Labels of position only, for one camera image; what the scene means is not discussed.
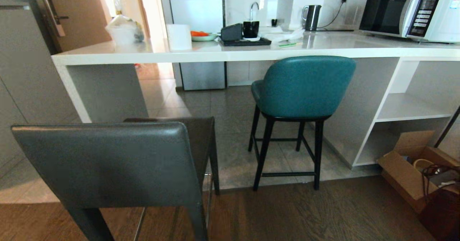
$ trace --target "white countertop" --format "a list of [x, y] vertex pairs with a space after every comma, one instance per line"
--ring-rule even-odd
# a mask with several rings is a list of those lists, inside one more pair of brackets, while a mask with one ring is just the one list
[[170, 51], [162, 41], [150, 41], [129, 47], [116, 47], [112, 41], [53, 55], [60, 65], [127, 64], [198, 61], [265, 61], [292, 56], [333, 55], [350, 58], [369, 57], [448, 57], [460, 61], [460, 45], [417, 43], [408, 39], [381, 38], [351, 32], [305, 33], [301, 45], [279, 48], [271, 46], [226, 47], [216, 41], [194, 42], [193, 49]]

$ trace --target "orange food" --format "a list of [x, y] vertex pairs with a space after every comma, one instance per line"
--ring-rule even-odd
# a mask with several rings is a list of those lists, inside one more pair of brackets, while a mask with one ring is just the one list
[[192, 36], [209, 36], [209, 33], [205, 33], [203, 31], [200, 31], [200, 32], [198, 32], [198, 31], [190, 31], [190, 34]]

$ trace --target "teal bar stool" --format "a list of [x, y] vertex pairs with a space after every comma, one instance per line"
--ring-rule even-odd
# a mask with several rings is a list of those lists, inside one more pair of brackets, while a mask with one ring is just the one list
[[[249, 148], [254, 145], [258, 161], [253, 190], [261, 177], [314, 176], [319, 189], [321, 149], [324, 121], [337, 110], [355, 72], [353, 59], [339, 56], [301, 56], [276, 62], [263, 80], [255, 81], [251, 91], [256, 101]], [[256, 138], [260, 113], [267, 119], [263, 138]], [[299, 122], [297, 138], [271, 138], [276, 121]], [[304, 137], [305, 122], [315, 122], [315, 152]], [[257, 141], [262, 141], [258, 149]], [[263, 173], [263, 163], [270, 141], [296, 141], [296, 151], [303, 142], [315, 164], [314, 172]]]

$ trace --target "stool backrest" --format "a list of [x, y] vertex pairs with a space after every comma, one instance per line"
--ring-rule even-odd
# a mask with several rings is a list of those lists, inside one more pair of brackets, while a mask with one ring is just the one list
[[261, 110], [279, 117], [324, 117], [339, 106], [356, 63], [340, 56], [300, 56], [273, 64], [263, 79]]
[[201, 202], [187, 129], [180, 122], [14, 125], [11, 129], [66, 208]]

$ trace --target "kitchen counter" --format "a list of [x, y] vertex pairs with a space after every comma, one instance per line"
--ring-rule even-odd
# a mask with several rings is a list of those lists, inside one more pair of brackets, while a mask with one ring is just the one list
[[[212, 41], [195, 42], [188, 51], [169, 51], [165, 42], [129, 48], [106, 42], [52, 58], [82, 122], [91, 123], [148, 117], [134, 63], [273, 61], [312, 55], [356, 61], [345, 97], [324, 126], [325, 139], [350, 167], [375, 164], [393, 149], [401, 132], [434, 130], [439, 137], [460, 103], [459, 45], [360, 33], [306, 33], [302, 45], [287, 48], [223, 47]], [[252, 67], [240, 70], [242, 64], [233, 64], [234, 72], [258, 75], [251, 80], [263, 78], [269, 66], [267, 62], [264, 71], [255, 73]]]
[[350, 58], [370, 57], [456, 57], [460, 45], [417, 43], [408, 39], [381, 38], [350, 32], [305, 33], [302, 45], [279, 48], [271, 46], [225, 47], [218, 41], [194, 42], [188, 51], [170, 51], [166, 41], [153, 46], [150, 42], [116, 47], [113, 42], [100, 43], [53, 55], [56, 65], [128, 64], [202, 61], [266, 61], [303, 55], [335, 55]]

